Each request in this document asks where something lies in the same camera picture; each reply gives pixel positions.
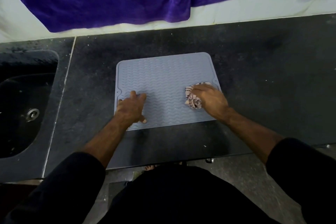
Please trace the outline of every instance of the sink drain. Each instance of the sink drain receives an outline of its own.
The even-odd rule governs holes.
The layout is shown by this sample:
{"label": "sink drain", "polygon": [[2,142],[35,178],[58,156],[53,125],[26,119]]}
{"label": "sink drain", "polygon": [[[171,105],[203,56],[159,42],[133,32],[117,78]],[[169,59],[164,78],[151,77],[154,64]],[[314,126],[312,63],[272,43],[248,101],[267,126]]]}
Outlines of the sink drain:
{"label": "sink drain", "polygon": [[39,114],[40,114],[39,109],[36,109],[36,108],[30,109],[27,112],[27,114],[26,114],[26,120],[27,120],[27,122],[35,120],[39,116]]}

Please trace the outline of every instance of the dish drying mat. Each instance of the dish drying mat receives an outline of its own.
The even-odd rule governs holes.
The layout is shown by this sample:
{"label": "dish drying mat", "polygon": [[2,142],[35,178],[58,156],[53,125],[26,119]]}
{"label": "dish drying mat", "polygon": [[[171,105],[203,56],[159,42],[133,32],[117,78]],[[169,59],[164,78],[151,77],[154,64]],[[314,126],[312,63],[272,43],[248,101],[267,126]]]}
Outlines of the dish drying mat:
{"label": "dish drying mat", "polygon": [[215,120],[204,109],[191,109],[184,103],[186,86],[210,82],[221,90],[208,53],[123,60],[116,70],[114,110],[118,100],[128,98],[132,90],[147,94],[142,111],[147,123],[134,123],[128,130]]}

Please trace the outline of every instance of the white grout line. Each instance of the white grout line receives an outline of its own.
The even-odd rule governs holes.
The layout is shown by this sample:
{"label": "white grout line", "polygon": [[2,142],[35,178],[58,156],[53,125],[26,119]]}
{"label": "white grout line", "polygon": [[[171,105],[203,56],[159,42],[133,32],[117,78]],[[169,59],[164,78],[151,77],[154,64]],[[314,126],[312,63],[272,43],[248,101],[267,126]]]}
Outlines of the white grout line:
{"label": "white grout line", "polygon": [[50,141],[49,141],[47,157],[45,159],[43,170],[42,170],[42,178],[44,178],[45,168],[47,167],[47,162],[48,162],[48,158],[49,158],[49,152],[50,152],[50,148],[51,148],[51,143],[52,143],[53,137],[54,137],[54,132],[55,132],[56,122],[57,122],[57,118],[58,118],[58,113],[60,112],[60,108],[61,108],[62,98],[63,98],[64,90],[65,90],[65,83],[67,82],[67,77],[68,77],[69,68],[70,68],[70,62],[71,62],[71,58],[72,58],[72,52],[74,51],[76,38],[77,37],[75,36],[75,38],[73,40],[73,44],[72,44],[72,49],[71,49],[71,53],[70,53],[68,69],[66,70],[65,79],[64,79],[63,91],[62,91],[61,99],[59,101],[59,105],[58,105],[58,109],[57,109],[57,113],[56,113],[56,118],[55,118],[55,122],[54,122],[54,127],[52,129],[52,133],[51,133],[51,137],[50,137]]}

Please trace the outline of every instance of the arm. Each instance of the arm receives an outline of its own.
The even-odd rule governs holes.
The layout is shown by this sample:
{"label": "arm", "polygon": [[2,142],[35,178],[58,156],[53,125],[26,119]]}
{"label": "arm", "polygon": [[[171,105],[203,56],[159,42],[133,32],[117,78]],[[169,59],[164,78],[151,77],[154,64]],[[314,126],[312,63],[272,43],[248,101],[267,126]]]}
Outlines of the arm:
{"label": "arm", "polygon": [[336,161],[294,138],[283,139],[229,107],[212,86],[194,86],[204,109],[238,135],[266,165],[268,174],[301,205],[307,223],[331,223],[336,208]]}
{"label": "arm", "polygon": [[141,115],[145,94],[118,102],[113,119],[79,152],[60,163],[3,223],[82,223],[105,179],[105,168],[124,132]]}
{"label": "arm", "polygon": [[227,125],[266,164],[271,150],[283,136],[237,113],[229,107],[223,93],[211,85],[196,85],[192,93],[202,100],[202,107],[209,115]]}

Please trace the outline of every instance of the black shirt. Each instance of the black shirt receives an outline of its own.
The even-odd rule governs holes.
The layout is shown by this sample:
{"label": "black shirt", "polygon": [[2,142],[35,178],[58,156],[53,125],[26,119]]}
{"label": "black shirt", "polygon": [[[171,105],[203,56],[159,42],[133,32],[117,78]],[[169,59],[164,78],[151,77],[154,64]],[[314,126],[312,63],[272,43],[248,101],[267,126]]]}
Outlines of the black shirt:
{"label": "black shirt", "polygon": [[[302,207],[307,223],[335,222],[336,161],[297,139],[280,141],[268,174]],[[59,164],[3,223],[82,223],[104,182],[93,156],[76,152]],[[231,184],[199,167],[160,166],[140,175],[99,222],[277,223]]]}

